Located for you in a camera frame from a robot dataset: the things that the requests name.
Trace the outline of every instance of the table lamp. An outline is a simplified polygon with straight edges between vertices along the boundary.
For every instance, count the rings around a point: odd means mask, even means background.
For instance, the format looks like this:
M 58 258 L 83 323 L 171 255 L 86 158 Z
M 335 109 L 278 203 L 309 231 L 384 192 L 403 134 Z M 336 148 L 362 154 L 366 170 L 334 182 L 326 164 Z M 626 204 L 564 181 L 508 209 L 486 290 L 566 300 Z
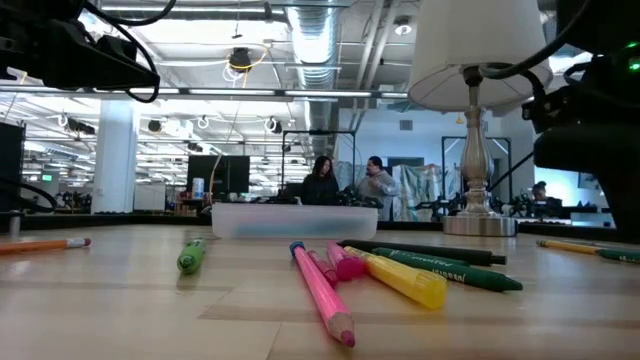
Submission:
M 483 133 L 483 108 L 514 104 L 532 96 L 521 76 L 485 79 L 478 66 L 515 64 L 545 46 L 536 1 L 423 0 L 411 69 L 409 99 L 426 109 L 464 111 L 467 140 L 461 172 L 467 206 L 444 217 L 444 232 L 455 235 L 515 236 L 515 221 L 493 212 L 486 191 L 493 161 Z M 543 62 L 530 69 L 544 86 L 553 73 Z

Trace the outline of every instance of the green marker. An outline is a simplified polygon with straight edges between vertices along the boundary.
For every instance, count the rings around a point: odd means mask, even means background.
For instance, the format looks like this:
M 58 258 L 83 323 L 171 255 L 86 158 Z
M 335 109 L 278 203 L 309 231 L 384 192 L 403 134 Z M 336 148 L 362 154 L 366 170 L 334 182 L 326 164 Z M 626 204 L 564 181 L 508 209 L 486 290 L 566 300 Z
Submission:
M 198 270 L 204 257 L 205 245 L 203 239 L 195 239 L 182 250 L 178 257 L 178 269 L 183 274 L 191 274 Z
M 434 272 L 449 280 L 482 289 L 491 291 L 522 290 L 522 284 L 520 282 L 493 271 L 455 265 L 407 251 L 377 248 L 373 250 L 373 253 L 417 269 Z
M 598 255 L 602 256 L 605 259 L 620 260 L 624 262 L 640 264 L 640 252 L 602 249 L 596 251 L 596 253 L 598 253 Z
M 383 250 L 393 250 L 393 249 L 387 249 L 387 248 L 375 248 L 373 250 L 371 250 L 371 252 L 376 253 L 377 249 L 383 249 Z M 426 255 L 426 254 L 418 254 L 418 253 L 413 253 L 410 251 L 402 251 L 404 253 L 407 254 L 411 254 L 411 255 L 415 255 L 415 256 L 419 256 L 421 258 L 425 258 L 425 259 L 432 259 L 432 260 L 437 260 L 437 261 L 441 261 L 441 262 L 445 262 L 447 264 L 452 264 L 452 265 L 459 265 L 459 266 L 469 266 L 469 263 L 466 261 L 462 261 L 462 260 L 455 260 L 455 259 L 449 259 L 449 258 L 443 258 L 441 256 L 433 256 L 433 255 Z

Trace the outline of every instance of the white lampshade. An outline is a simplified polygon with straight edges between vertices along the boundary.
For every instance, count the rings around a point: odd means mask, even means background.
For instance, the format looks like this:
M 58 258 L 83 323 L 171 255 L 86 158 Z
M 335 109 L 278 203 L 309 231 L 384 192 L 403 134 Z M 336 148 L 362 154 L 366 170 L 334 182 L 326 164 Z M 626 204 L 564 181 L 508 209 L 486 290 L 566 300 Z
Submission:
M 438 111 L 469 108 L 461 69 L 492 62 L 515 64 L 546 45 L 535 0 L 423 0 L 416 31 L 409 99 Z M 548 62 L 531 71 L 546 86 Z M 484 79 L 478 105 L 511 104 L 532 95 L 522 76 Z

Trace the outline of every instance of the person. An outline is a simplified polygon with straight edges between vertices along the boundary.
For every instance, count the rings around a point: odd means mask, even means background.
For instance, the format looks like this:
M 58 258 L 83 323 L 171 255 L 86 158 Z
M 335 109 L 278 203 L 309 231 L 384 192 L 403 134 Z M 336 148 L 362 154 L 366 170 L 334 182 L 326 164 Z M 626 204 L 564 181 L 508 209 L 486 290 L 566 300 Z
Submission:
M 533 185 L 531 188 L 531 192 L 533 193 L 534 201 L 546 201 L 547 200 L 547 183 L 544 181 L 540 181 Z
M 539 181 L 531 188 L 533 193 L 533 201 L 546 201 L 550 208 L 562 208 L 562 200 L 551 196 L 547 196 L 547 183 Z
M 304 205 L 333 205 L 339 190 L 331 159 L 320 156 L 302 183 L 301 200 Z
M 363 197 L 378 199 L 383 205 L 378 214 L 378 221 L 389 221 L 393 197 L 398 195 L 398 185 L 382 168 L 382 159 L 372 156 L 367 162 L 367 176 L 358 184 L 358 191 Z

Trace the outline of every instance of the yellow pencil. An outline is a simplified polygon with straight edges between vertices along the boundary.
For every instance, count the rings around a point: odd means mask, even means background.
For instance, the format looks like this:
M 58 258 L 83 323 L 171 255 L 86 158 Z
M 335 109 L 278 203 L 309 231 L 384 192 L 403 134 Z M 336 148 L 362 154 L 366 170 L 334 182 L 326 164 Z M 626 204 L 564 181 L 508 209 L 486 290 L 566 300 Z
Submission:
M 571 244 L 571 243 L 566 243 L 562 241 L 553 241 L 553 240 L 538 240 L 536 241 L 536 244 L 542 247 L 551 247 L 551 248 L 556 248 L 556 249 L 561 249 L 566 251 L 573 251 L 573 252 L 589 254 L 589 255 L 597 255 L 596 251 L 602 249 L 595 246 L 578 245 L 578 244 Z

